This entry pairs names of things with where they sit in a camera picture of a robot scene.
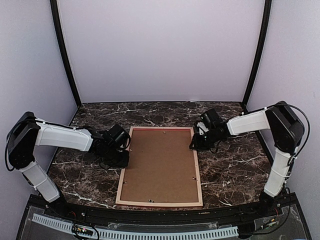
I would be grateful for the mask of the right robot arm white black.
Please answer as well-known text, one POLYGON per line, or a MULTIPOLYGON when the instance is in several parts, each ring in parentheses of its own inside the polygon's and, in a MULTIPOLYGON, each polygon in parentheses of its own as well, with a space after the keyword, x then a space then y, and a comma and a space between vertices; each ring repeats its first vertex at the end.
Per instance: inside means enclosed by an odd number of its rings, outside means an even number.
POLYGON ((212 150, 228 138, 269 130, 275 154, 263 193, 275 198, 290 178, 293 164, 310 136, 310 125, 304 125, 296 111, 300 112, 301 109, 285 101, 243 112, 230 119, 220 117, 214 108, 209 109, 194 123, 189 148, 196 151, 212 150))

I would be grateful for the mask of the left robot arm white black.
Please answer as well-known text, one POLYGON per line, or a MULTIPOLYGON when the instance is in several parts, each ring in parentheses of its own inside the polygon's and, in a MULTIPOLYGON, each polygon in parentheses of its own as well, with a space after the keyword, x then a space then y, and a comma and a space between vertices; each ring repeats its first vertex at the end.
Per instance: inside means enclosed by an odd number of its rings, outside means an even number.
POLYGON ((60 218, 67 218, 70 206, 54 181, 35 157, 36 147, 77 150, 96 156, 104 169, 124 169, 129 164, 130 134, 119 124, 107 130, 89 125, 67 126, 37 118, 25 112, 6 136, 4 164, 8 172, 19 171, 60 218))

